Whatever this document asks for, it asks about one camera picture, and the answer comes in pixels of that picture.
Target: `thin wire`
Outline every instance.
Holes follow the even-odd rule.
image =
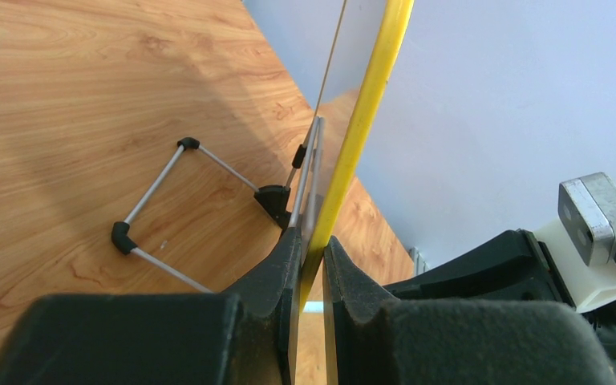
[[[289,172],[289,177],[287,177],[285,188],[291,187],[291,181],[294,180],[294,175],[296,175],[296,168],[292,168],[291,171]]]
[[[166,167],[164,167],[164,169],[161,170],[160,175],[157,177],[154,183],[152,183],[152,186],[150,186],[150,188],[148,188],[148,191],[143,195],[142,198],[140,198],[138,205],[136,205],[136,207],[134,207],[133,210],[131,210],[131,213],[128,214],[128,217],[124,219],[124,222],[131,224],[131,222],[134,219],[136,219],[136,215],[138,215],[140,210],[143,209],[143,206],[145,206],[145,204],[148,203],[148,199],[150,199],[152,194],[155,193],[155,191],[160,186],[161,182],[164,180],[168,172],[171,171],[171,169],[173,168],[173,165],[176,164],[176,161],[178,160],[180,155],[183,153],[183,151],[185,151],[185,147],[178,146],[176,153],[173,154],[173,156],[171,157],[171,160],[166,164]]]
[[[338,31],[341,30],[341,21],[343,20],[343,14],[346,13],[346,3],[348,0],[343,0],[341,6],[341,14],[338,16],[338,22],[336,23],[336,32],[334,33],[334,41],[331,42],[331,50],[329,58],[327,59],[327,67],[325,68],[325,76],[322,78],[322,86],[320,86],[320,94],[318,96],[318,102],[315,104],[315,111],[313,112],[313,122],[318,118],[318,108],[322,102],[322,93],[325,91],[325,84],[327,83],[327,76],[329,75],[329,69],[331,65],[331,58],[334,56],[334,49],[336,48],[336,40],[338,37]]]
[[[136,247],[135,249],[131,250],[131,253],[134,253],[138,257],[143,258],[145,261],[148,261],[148,262],[152,263],[153,265],[159,267],[160,269],[166,271],[167,273],[169,273],[172,276],[180,279],[181,281],[187,283],[188,285],[194,287],[195,289],[199,290],[202,293],[213,293],[211,290],[207,289],[206,287],[201,285],[199,282],[191,279],[187,275],[185,275],[185,274],[181,273],[180,271],[172,268],[171,266],[163,263],[162,261],[160,261],[159,259],[153,257],[152,255],[150,255],[148,253],[145,253],[142,249],[139,249],[139,248]]]
[[[200,144],[200,151],[202,151],[204,154],[206,154],[206,156],[208,156],[209,158],[211,158],[214,162],[218,163],[222,168],[225,168],[229,173],[233,174],[234,176],[237,177],[237,179],[243,181],[247,186],[249,186],[254,192],[258,193],[258,187],[256,187],[255,184],[251,183],[250,180],[244,178],[239,172],[235,171],[234,168],[228,166],[227,163],[225,163],[223,160],[220,160],[218,158],[218,156],[213,155],[209,150],[207,150],[206,148],[204,148],[204,146],[202,146]]]
[[[310,126],[310,134],[308,139],[308,149],[306,150],[306,158],[303,161],[301,168],[301,176],[298,178],[298,187],[296,188],[296,197],[294,198],[294,207],[292,208],[291,217],[287,227],[296,227],[298,223],[298,214],[301,211],[301,201],[303,200],[303,192],[306,190],[306,181],[308,180],[308,171],[310,169],[310,160],[313,157],[313,146],[315,146],[315,134],[318,132],[319,120],[313,120],[313,125]]]

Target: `wood grain surface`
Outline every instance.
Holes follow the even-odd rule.
[[[256,185],[283,181],[311,115],[238,0],[0,1],[0,344],[44,294],[192,291],[119,254],[112,222],[184,136]],[[337,230],[346,249],[365,251],[368,273],[388,272],[377,278],[410,273],[354,186]],[[131,230],[212,290],[256,265],[278,234],[252,192],[198,152],[180,158]]]

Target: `metal frame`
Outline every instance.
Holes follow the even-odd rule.
[[[303,202],[303,194],[306,191],[306,185],[308,182],[308,172],[310,172],[310,164],[313,161],[313,149],[316,144],[316,136],[318,136],[318,131],[322,130],[322,118],[316,117],[313,120],[313,123],[310,125],[310,130],[306,134],[306,139],[304,140],[304,144],[307,143],[306,154],[308,157],[306,159],[306,163],[302,166],[301,176],[298,178],[298,187],[296,188],[296,198],[294,200],[294,207],[291,211],[291,217],[289,220],[289,227],[296,227],[298,225],[298,218],[301,212],[301,203]]]
[[[310,163],[310,171],[313,173],[313,176],[310,179],[310,191],[308,192],[308,197],[306,198],[306,205],[303,209],[303,223],[302,229],[306,235],[310,235],[313,233],[315,229],[315,221],[316,221],[316,209],[315,205],[317,204],[318,199],[318,188],[320,183],[320,165],[322,163],[322,150],[323,150],[323,140],[322,134],[324,133],[324,119],[322,117],[318,117],[318,133],[315,136],[315,149],[312,154],[312,162]]]
[[[131,212],[126,216],[123,222],[116,222],[115,226],[112,229],[111,239],[116,248],[124,254],[133,254],[137,257],[143,258],[145,261],[152,263],[154,266],[162,269],[163,271],[171,274],[173,277],[180,279],[182,282],[190,285],[191,287],[199,290],[202,293],[212,293],[210,289],[201,285],[199,282],[191,279],[187,275],[181,273],[177,269],[172,268],[170,265],[160,261],[156,257],[152,256],[150,253],[138,247],[138,245],[128,237],[128,230],[130,229],[131,223],[136,219],[140,210],[148,203],[152,195],[154,195],[155,191],[162,184],[166,176],[171,172],[173,167],[176,165],[176,162],[180,159],[180,156],[183,155],[183,152],[187,149],[192,150],[200,150],[206,156],[211,158],[214,162],[220,165],[225,171],[229,172],[237,179],[241,180],[244,184],[249,186],[255,193],[259,192],[259,188],[256,187],[250,180],[243,177],[239,172],[235,171],[234,168],[230,167],[230,165],[226,164],[223,160],[221,160],[218,156],[213,155],[208,149],[202,146],[199,140],[195,140],[193,138],[184,138],[178,141],[178,148],[176,149],[176,153],[173,154],[171,160],[164,166],[164,169],[160,172],[159,176],[152,182],[148,191],[143,194],[140,198],[140,201],[136,204],[136,206],[131,210]]]

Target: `white wall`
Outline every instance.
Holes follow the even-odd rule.
[[[304,27],[340,5],[247,4],[312,102],[331,37]],[[616,181],[616,2],[416,1],[358,170],[406,246],[433,266],[536,229],[596,171]]]

